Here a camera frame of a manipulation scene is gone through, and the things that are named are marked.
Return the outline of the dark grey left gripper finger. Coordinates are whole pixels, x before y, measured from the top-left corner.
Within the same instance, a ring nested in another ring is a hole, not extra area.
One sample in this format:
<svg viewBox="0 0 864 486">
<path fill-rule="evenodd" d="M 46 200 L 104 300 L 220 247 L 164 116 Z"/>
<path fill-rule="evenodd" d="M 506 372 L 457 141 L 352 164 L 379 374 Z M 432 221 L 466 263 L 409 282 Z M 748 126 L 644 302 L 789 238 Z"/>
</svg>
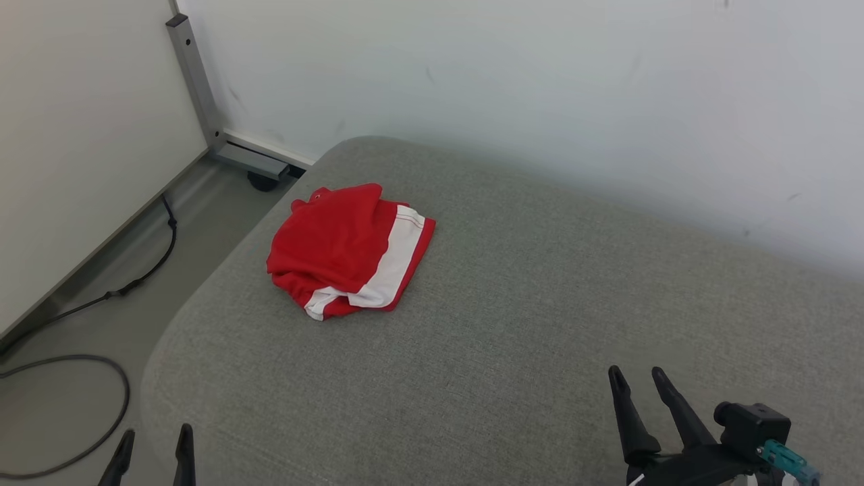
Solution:
<svg viewBox="0 0 864 486">
<path fill-rule="evenodd" d="M 132 461 L 135 436 L 136 434 L 133 429 L 128 429 L 123 434 L 114 455 L 100 477 L 98 486 L 117 486 L 121 484 L 122 478 L 129 470 L 130 462 Z"/>
<path fill-rule="evenodd" d="M 177 467 L 173 486 L 195 486 L 196 464 L 194 457 L 194 436 L 191 424 L 184 423 L 181 427 L 175 449 Z"/>
</svg>

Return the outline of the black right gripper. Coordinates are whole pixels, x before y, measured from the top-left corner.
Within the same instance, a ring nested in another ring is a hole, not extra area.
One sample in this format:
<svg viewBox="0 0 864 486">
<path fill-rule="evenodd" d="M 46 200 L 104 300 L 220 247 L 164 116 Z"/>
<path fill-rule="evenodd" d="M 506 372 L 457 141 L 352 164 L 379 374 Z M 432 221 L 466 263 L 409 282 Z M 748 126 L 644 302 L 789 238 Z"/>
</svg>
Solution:
<svg viewBox="0 0 864 486">
<path fill-rule="evenodd" d="M 661 455 L 630 397 L 630 386 L 617 365 L 609 367 L 618 437 L 628 485 L 771 485 L 772 467 L 747 442 L 717 443 L 688 401 L 661 367 L 651 370 L 658 395 L 669 409 L 682 441 L 680 454 Z"/>
</svg>

